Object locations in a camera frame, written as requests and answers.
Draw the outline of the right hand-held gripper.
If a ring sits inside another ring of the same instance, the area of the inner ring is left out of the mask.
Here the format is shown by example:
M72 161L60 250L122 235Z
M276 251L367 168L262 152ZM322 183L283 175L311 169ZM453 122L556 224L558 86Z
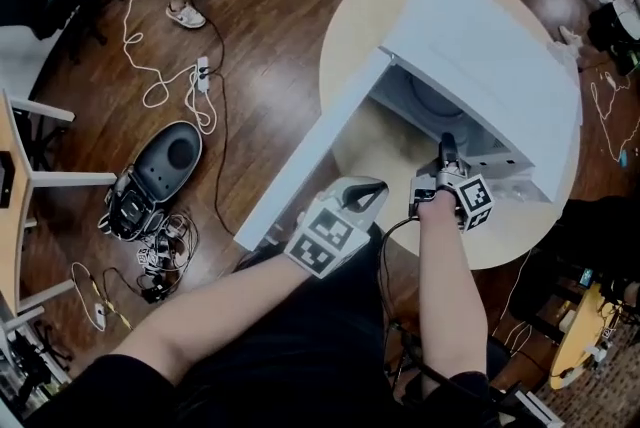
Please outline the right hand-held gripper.
M485 223L494 207L494 199L483 176L470 175L469 167L458 160L454 136L445 132L439 143L439 160L434 160L416 172L410 182L409 216L418 216L418 205L431 202L438 191L447 191L456 198L455 216L461 232Z

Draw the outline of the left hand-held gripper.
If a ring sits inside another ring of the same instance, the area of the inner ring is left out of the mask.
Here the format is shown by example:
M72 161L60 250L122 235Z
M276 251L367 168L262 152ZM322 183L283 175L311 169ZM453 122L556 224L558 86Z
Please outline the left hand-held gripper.
M368 233L388 196L382 180L368 176L336 179L322 198L338 203L312 203L284 254L318 279L324 279L348 262L370 241Z

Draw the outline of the clear glass turntable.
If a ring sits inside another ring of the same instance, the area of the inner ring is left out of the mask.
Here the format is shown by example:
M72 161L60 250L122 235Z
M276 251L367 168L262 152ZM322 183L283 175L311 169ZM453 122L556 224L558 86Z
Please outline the clear glass turntable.
M452 134L458 149L467 157L484 152L484 129L469 114L418 77L409 72L405 77L414 116L425 129L436 138Z

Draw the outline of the person's left forearm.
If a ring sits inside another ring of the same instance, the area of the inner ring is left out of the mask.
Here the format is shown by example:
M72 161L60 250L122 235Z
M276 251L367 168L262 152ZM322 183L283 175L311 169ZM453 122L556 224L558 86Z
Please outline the person's left forearm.
M287 299L310 273L283 254L170 299L113 351L172 384Z

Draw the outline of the person's right forearm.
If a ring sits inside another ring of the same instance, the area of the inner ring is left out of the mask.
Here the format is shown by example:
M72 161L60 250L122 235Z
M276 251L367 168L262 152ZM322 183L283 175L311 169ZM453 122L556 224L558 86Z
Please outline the person's right forearm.
M418 207L419 323L423 362L447 378L485 373L488 322L455 217L439 191Z

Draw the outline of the white microwave oven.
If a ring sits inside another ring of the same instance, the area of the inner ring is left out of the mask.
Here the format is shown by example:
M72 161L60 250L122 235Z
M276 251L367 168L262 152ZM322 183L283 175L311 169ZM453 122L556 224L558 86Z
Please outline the white microwave oven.
M559 218L579 158L582 118L574 66L520 0L342 0L319 65L321 114L236 234L252 250L289 207L325 155L345 175L384 180L389 197L377 222L417 248L409 182L437 152L434 138L370 98L401 67L499 141L470 163L498 187L489 219L463 237L470 266L508 263L534 247Z

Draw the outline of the person's black clothing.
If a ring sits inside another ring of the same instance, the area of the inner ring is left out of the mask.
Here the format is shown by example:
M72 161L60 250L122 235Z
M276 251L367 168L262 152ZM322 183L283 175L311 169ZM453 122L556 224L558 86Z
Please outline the person's black clothing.
M499 428L485 407L486 372L429 385L415 407L394 399L383 371L379 246L370 242L325 279L310 275L179 383L114 349L24 428ZM262 250L236 272L280 254Z

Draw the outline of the black helmet device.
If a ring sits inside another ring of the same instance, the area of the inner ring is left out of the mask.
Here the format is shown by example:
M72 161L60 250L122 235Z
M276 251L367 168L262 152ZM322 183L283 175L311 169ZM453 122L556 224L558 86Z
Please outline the black helmet device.
M162 128L109 188L98 228L125 242L141 240L159 229L166 208L190 178L202 149L201 133L192 123L176 121Z

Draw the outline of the round wooden side table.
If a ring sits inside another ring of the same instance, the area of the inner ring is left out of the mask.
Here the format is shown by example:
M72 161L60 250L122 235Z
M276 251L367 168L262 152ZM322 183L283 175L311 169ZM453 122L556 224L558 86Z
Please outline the round wooden side table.
M608 302L600 289L599 284L593 283L584 293L557 349L549 372L549 385L553 390L567 387L584 373L585 363L594 356L591 348L595 348L614 325L619 307Z

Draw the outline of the wooden desk with black panel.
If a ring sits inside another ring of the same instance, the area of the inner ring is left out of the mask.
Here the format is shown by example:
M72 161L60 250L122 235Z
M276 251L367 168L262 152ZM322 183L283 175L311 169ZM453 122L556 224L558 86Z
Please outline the wooden desk with black panel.
M14 177L9 203L0 208L0 294L12 315L18 316L73 288L65 280L29 297L20 297L22 244L27 213L36 188L109 186L116 175L108 172L46 172L32 169L20 138L13 110L18 109L63 122L75 120L71 111L12 97L0 88L0 151L10 154Z

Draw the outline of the black office chair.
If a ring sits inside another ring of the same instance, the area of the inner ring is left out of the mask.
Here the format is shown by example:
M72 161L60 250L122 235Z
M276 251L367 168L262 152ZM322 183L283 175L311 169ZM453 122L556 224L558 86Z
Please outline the black office chair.
M125 0L0 0L0 27L27 27L39 40L69 27L69 59L78 64L84 36L94 38L102 46L107 44L96 18L114 1Z

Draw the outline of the white metal frame stand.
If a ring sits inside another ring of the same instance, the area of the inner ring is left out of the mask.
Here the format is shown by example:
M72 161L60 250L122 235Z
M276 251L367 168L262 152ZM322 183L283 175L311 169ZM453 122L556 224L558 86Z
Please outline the white metal frame stand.
M566 424L533 392L521 384L509 389L500 401L503 412L514 418L535 418L543 428L566 428Z

